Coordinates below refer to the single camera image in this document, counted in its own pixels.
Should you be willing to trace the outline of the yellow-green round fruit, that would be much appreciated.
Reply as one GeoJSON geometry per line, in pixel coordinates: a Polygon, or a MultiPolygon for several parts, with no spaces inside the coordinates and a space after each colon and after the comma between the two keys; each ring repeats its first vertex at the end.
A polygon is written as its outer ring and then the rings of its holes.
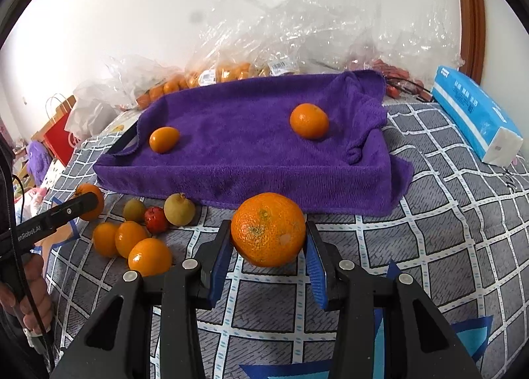
{"type": "Polygon", "coordinates": [[[195,215],[195,205],[183,193],[173,193],[164,202],[164,214],[173,226],[189,224],[195,215]]]}

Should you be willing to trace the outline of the orange tangerine with stem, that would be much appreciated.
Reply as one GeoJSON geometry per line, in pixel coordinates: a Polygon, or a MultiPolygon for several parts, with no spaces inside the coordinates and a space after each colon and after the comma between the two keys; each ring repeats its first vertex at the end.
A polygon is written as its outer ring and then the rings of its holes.
{"type": "Polygon", "coordinates": [[[306,222],[296,202],[278,193],[260,193],[237,208],[230,232],[245,260],[275,268],[296,259],[305,242],[306,222]]]}

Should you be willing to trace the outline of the blue tissue pack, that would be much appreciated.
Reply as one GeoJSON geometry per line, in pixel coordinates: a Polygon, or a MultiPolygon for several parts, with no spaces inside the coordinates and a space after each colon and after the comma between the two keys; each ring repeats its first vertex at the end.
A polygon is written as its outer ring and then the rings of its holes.
{"type": "Polygon", "coordinates": [[[473,79],[441,65],[432,95],[454,120],[481,162],[502,168],[512,163],[524,138],[505,110],[473,79]]]}

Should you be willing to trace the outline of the small yellow-green fruit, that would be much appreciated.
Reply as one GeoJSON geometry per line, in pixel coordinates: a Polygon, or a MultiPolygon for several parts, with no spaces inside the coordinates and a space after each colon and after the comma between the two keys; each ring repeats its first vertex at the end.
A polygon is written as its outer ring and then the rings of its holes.
{"type": "Polygon", "coordinates": [[[124,205],[122,214],[126,221],[142,223],[145,211],[146,207],[144,203],[137,198],[132,198],[124,205]]]}

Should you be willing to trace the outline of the fruit printed carton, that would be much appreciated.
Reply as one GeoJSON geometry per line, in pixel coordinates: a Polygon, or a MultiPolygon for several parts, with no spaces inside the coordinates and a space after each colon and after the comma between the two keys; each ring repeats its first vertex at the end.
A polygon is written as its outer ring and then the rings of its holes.
{"type": "Polygon", "coordinates": [[[120,112],[115,119],[113,119],[106,128],[101,132],[101,135],[109,135],[111,133],[122,133],[128,130],[136,123],[142,111],[138,109],[126,110],[120,112]]]}

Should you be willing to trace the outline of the clear bag of kumquats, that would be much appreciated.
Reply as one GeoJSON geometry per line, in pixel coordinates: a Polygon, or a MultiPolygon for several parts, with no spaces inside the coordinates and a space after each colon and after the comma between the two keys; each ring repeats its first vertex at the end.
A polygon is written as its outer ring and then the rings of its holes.
{"type": "Polygon", "coordinates": [[[218,0],[185,67],[189,87],[258,77],[329,73],[319,46],[323,0],[218,0]]]}

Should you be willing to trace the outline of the smooth orange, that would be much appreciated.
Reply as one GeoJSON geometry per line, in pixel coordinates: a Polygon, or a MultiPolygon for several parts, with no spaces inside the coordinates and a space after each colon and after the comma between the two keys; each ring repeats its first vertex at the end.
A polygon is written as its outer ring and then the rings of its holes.
{"type": "Polygon", "coordinates": [[[84,201],[83,213],[80,218],[84,221],[95,221],[104,209],[104,196],[94,184],[84,183],[76,187],[74,197],[81,196],[84,201]]]}
{"type": "Polygon", "coordinates": [[[161,240],[149,237],[133,247],[127,263],[130,270],[143,277],[155,276],[170,270],[172,252],[161,240]]]}

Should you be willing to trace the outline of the small red apple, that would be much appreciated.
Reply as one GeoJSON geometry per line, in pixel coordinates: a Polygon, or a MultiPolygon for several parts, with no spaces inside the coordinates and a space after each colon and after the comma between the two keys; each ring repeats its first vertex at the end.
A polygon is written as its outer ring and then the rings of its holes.
{"type": "Polygon", "coordinates": [[[147,230],[153,235],[161,234],[169,228],[169,222],[164,210],[158,206],[152,206],[146,209],[143,215],[143,221],[147,230]]]}

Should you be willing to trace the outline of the white plastic bag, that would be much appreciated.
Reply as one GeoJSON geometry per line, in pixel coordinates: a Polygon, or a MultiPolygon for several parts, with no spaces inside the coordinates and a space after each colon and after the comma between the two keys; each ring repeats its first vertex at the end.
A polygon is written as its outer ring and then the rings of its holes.
{"type": "Polygon", "coordinates": [[[99,135],[120,111],[131,105],[123,90],[101,81],[79,84],[73,97],[75,104],[66,120],[65,130],[81,141],[99,135]]]}

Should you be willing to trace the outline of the small orange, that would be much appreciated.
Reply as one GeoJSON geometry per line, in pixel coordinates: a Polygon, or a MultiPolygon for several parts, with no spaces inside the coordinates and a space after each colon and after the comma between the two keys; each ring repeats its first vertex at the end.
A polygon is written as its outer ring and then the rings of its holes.
{"type": "Polygon", "coordinates": [[[95,251],[107,258],[118,255],[115,236],[118,226],[112,222],[102,222],[92,231],[92,245],[95,251]]]}
{"type": "Polygon", "coordinates": [[[118,226],[115,233],[117,253],[123,258],[127,258],[132,249],[148,236],[148,231],[139,223],[135,221],[123,222],[118,226]]]}

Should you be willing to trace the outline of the clear bag red fruits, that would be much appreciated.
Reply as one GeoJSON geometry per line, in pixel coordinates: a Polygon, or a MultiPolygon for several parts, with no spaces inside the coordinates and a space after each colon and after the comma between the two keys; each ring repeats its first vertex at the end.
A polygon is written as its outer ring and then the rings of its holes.
{"type": "Polygon", "coordinates": [[[384,79],[420,81],[431,92],[437,67],[464,63],[460,39],[443,6],[432,6],[412,21],[398,21],[385,18],[382,0],[323,1],[329,26],[319,48],[329,73],[374,70],[384,79]]]}

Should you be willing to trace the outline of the oval orange kumquat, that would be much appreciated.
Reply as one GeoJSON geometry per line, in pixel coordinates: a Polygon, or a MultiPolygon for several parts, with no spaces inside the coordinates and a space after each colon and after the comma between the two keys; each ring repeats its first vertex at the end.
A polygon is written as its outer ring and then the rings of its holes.
{"type": "Polygon", "coordinates": [[[159,154],[163,154],[175,147],[179,142],[180,132],[172,126],[163,126],[154,130],[149,138],[150,148],[159,154]]]}

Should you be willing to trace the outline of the purple towel covered tray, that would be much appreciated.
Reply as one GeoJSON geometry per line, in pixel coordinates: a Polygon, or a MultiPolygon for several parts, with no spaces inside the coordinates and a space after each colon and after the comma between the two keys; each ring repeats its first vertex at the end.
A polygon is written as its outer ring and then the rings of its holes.
{"type": "Polygon", "coordinates": [[[412,182],[413,165],[392,155],[383,135],[386,83],[374,71],[254,78],[174,92],[139,117],[94,164],[99,184],[117,193],[235,209],[259,193],[282,194],[304,212],[390,214],[412,182]],[[325,137],[291,129],[292,110],[325,111],[325,137]],[[166,153],[149,146],[163,126],[179,130],[166,153]]]}

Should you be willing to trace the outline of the red paper shopping bag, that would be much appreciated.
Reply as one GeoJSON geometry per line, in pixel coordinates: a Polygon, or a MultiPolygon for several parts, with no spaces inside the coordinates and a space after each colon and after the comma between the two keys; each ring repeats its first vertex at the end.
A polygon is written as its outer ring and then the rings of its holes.
{"type": "Polygon", "coordinates": [[[50,97],[44,106],[47,121],[31,137],[32,141],[38,141],[44,144],[52,157],[60,161],[64,167],[68,165],[72,158],[73,150],[79,142],[65,128],[67,119],[75,103],[76,98],[73,95],[70,95],[68,98],[65,98],[61,94],[50,97]]]}

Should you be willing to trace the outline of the bumpy orange tangerine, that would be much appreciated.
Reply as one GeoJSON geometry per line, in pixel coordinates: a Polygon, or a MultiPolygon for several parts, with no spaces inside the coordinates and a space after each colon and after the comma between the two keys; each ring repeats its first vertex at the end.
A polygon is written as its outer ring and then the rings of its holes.
{"type": "Polygon", "coordinates": [[[292,110],[290,125],[300,137],[317,140],[326,136],[330,122],[325,111],[320,107],[311,103],[302,103],[292,110]]]}

